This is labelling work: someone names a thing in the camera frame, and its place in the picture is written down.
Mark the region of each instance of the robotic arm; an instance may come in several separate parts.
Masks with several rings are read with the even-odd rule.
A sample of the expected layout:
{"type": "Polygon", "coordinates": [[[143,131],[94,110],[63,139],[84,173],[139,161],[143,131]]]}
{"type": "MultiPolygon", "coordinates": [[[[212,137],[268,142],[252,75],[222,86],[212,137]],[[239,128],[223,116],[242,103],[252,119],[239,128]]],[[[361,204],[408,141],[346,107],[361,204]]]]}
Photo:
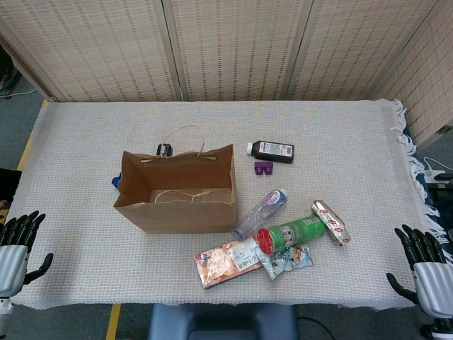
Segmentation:
{"type": "Polygon", "coordinates": [[[401,296],[420,305],[434,318],[434,324],[422,327],[422,335],[434,340],[453,339],[453,266],[446,263],[439,242],[429,232],[403,225],[395,228],[412,270],[416,292],[403,288],[395,276],[387,273],[391,287],[401,296]]]}
{"type": "Polygon", "coordinates": [[[27,263],[36,232],[45,215],[35,211],[29,215],[0,224],[0,339],[6,337],[8,323],[13,313],[9,298],[27,285],[43,276],[52,264],[53,254],[49,253],[42,266],[27,273],[27,263]]]}

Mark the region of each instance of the purple clip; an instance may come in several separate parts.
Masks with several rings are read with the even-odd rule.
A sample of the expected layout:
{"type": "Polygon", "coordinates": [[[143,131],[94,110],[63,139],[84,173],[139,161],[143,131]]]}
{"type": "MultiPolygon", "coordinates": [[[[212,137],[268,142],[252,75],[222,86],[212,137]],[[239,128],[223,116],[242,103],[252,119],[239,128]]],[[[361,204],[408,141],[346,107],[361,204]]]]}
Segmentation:
{"type": "Polygon", "coordinates": [[[272,175],[274,164],[271,161],[256,161],[255,162],[255,174],[262,175],[263,172],[266,175],[272,175]]]}

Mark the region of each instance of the white bottle cap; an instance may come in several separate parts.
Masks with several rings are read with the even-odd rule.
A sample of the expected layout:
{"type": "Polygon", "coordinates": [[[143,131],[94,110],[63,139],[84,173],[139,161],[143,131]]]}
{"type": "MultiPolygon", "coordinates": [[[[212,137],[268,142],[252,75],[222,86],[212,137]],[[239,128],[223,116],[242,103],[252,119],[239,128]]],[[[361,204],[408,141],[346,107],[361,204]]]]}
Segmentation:
{"type": "Polygon", "coordinates": [[[247,154],[252,154],[253,143],[247,143],[247,154]]]}

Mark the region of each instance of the table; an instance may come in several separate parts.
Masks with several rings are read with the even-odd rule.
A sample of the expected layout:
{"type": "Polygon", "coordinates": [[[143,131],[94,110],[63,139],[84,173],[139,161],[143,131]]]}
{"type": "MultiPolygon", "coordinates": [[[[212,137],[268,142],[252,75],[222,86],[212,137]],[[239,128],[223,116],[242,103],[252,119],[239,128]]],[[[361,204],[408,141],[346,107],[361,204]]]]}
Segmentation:
{"type": "MultiPolygon", "coordinates": [[[[47,214],[29,269],[47,252],[49,272],[13,301],[34,308],[74,303],[278,302],[404,307],[386,281],[391,271],[413,287],[393,228],[426,230],[418,197],[398,143],[394,104],[356,102],[51,103],[35,126],[30,156],[10,216],[47,214]],[[234,143],[239,215],[268,191],[287,188],[277,224],[310,215],[324,199],[345,221],[352,241],[335,246],[327,235],[309,242],[315,266],[271,281],[258,269],[203,290],[193,256],[225,243],[229,234],[148,235],[113,208],[111,178],[123,150],[155,153],[168,133],[196,124],[205,149],[234,143]],[[295,145],[294,163],[275,164],[257,177],[247,142],[295,145]]],[[[196,131],[168,141],[174,152],[196,150],[196,131]]]]}

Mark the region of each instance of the power strip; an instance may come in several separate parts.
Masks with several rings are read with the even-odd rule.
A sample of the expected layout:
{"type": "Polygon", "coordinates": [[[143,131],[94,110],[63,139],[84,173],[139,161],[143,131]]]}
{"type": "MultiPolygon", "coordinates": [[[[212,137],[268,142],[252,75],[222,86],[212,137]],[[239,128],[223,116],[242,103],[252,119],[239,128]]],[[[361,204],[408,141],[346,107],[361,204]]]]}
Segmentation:
{"type": "Polygon", "coordinates": [[[428,184],[448,184],[448,181],[437,181],[434,178],[439,174],[445,174],[443,170],[423,170],[425,182],[428,184]]]}

